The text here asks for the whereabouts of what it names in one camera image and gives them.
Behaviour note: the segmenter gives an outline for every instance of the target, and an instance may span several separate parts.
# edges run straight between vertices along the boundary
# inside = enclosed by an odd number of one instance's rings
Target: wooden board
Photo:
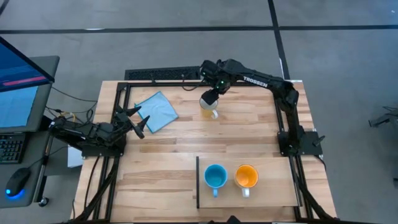
[[[218,197],[207,186],[204,173],[212,164],[222,165],[228,172],[228,180],[219,189]],[[257,169],[259,180],[250,189],[250,197],[244,198],[242,190],[235,184],[236,169],[242,164],[250,164]],[[244,208],[244,207],[284,207],[297,206],[289,160],[280,158],[244,159],[200,159],[199,158],[199,202],[200,208]]]
[[[111,121],[117,84],[117,81],[103,82],[94,122]],[[305,129],[312,129],[303,84],[295,83],[294,87],[300,93],[297,108],[300,124]],[[201,116],[198,104],[200,95],[207,89],[203,87],[186,92],[180,87],[132,88],[130,107],[134,102],[141,102],[162,91],[180,117],[158,133],[151,134],[145,129],[145,139],[138,139],[134,133],[127,137],[128,144],[118,172],[112,222],[225,222],[231,215],[245,222],[294,220],[291,207],[196,209],[195,156],[281,157],[270,91],[260,87],[232,87],[220,97],[220,118],[213,121]],[[88,158],[83,164],[75,197],[76,214],[83,210],[95,159]],[[313,156],[302,156],[302,159],[309,191],[326,212],[335,216],[323,164]],[[94,171],[89,201],[97,191],[101,165],[102,159]],[[99,217],[104,217],[107,199],[108,194],[105,193]]]

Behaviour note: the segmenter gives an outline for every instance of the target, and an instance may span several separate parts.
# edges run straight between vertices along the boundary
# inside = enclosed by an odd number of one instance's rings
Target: black keyboard
[[[186,80],[198,80],[199,66],[174,67],[174,68],[150,68],[126,70],[125,80],[181,80],[185,75]]]
[[[0,134],[0,164],[21,163],[25,139],[25,134]]]

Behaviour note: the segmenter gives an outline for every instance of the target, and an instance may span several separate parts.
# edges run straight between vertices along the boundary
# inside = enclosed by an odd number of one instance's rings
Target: small cup
[[[213,118],[213,119],[218,118],[218,113],[215,110],[218,105],[218,100],[216,100],[212,105],[208,105],[202,98],[200,98],[199,104],[202,107],[202,109],[212,112],[211,118]]]
[[[213,197],[218,196],[218,189],[225,185],[228,174],[226,169],[218,164],[210,165],[205,170],[205,182],[213,189]]]
[[[242,195],[245,198],[250,196],[250,188],[254,187],[258,181],[259,173],[252,165],[241,165],[235,172],[235,183],[242,188]]]

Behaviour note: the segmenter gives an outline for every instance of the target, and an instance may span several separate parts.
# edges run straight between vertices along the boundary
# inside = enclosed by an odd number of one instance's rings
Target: computer screen
[[[0,37],[0,92],[52,82],[53,77]]]

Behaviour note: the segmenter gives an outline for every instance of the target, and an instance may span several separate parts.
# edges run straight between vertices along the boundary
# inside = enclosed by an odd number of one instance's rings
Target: blue mug
[[[218,189],[225,185],[228,179],[226,169],[218,164],[210,165],[205,170],[205,182],[213,189],[213,196],[218,196]]]

